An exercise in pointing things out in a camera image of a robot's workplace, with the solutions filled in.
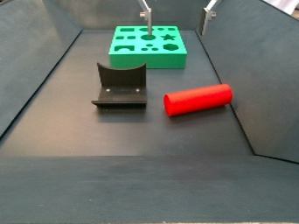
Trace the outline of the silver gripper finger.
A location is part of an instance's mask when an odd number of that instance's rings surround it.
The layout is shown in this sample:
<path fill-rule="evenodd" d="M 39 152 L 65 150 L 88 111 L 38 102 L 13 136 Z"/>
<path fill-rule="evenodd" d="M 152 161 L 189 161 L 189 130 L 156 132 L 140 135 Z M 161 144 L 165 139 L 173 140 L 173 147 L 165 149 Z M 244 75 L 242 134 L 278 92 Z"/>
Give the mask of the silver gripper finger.
<path fill-rule="evenodd" d="M 148 7 L 145 0 L 136 0 L 142 9 L 140 17 L 146 21 L 146 33 L 152 35 L 152 9 Z"/>
<path fill-rule="evenodd" d="M 216 7 L 218 0 L 209 0 L 208 5 L 201 10 L 201 26 L 200 26 L 200 35 L 205 34 L 208 22 L 216 17 L 216 12 L 213 8 Z"/>

